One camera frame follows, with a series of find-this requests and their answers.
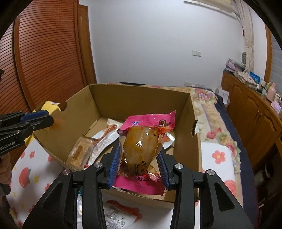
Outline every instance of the open cardboard box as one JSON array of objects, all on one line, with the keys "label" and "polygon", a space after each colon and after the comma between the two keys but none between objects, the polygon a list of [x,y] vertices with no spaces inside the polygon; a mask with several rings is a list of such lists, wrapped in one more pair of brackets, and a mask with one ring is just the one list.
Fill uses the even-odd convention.
[{"label": "open cardboard box", "polygon": [[[35,131],[34,137],[60,165],[75,171],[65,161],[82,134],[91,137],[105,129],[108,118],[124,122],[130,115],[167,114],[174,110],[175,142],[167,153],[191,170],[201,171],[200,136],[193,134],[197,120],[190,94],[185,92],[120,84],[89,85],[67,100],[64,111],[55,110],[51,114],[54,125]],[[102,154],[110,152],[111,148],[112,145],[108,146]],[[114,188],[107,192],[154,207],[173,208],[175,201],[175,191],[166,191],[163,196]]]}]

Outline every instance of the blue box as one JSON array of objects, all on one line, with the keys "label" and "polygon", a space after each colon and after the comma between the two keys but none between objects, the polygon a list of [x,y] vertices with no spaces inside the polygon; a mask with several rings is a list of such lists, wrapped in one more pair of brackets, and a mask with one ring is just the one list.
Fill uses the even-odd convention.
[{"label": "blue box", "polygon": [[260,78],[258,75],[254,74],[253,72],[250,72],[250,76],[252,77],[252,79],[253,79],[257,84],[259,84],[259,82],[261,81],[261,78]]}]

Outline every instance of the pink bottle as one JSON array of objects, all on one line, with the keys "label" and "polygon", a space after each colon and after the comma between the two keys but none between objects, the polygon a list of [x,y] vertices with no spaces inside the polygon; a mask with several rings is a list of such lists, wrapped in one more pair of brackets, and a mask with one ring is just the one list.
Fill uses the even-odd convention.
[{"label": "pink bottle", "polygon": [[267,98],[270,102],[273,102],[273,100],[274,100],[274,97],[275,97],[275,94],[276,94],[275,88],[276,88],[276,83],[272,83],[272,85],[270,86],[270,88],[268,88],[266,98]]}]

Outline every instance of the louvered wardrobe door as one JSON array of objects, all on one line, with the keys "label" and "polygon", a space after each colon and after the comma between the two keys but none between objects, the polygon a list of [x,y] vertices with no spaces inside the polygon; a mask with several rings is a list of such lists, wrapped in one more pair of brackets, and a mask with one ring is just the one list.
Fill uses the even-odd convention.
[{"label": "louvered wardrobe door", "polygon": [[76,4],[74,0],[34,0],[16,20],[19,75],[35,106],[47,100],[64,103],[86,85],[78,52]]},{"label": "louvered wardrobe door", "polygon": [[0,81],[0,114],[29,111],[28,104],[17,77],[13,51],[13,24],[0,40],[0,69],[5,73]]}]

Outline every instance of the white wall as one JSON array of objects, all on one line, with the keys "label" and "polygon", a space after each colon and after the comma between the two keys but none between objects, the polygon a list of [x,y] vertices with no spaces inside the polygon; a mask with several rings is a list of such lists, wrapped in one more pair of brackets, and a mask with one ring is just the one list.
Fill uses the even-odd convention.
[{"label": "white wall", "polygon": [[254,29],[254,73],[264,78],[267,58],[265,24],[252,8],[250,11]]},{"label": "white wall", "polygon": [[[216,88],[228,58],[241,62],[242,27],[234,14],[183,0],[80,0],[99,83]],[[192,50],[202,57],[192,56]]]}]

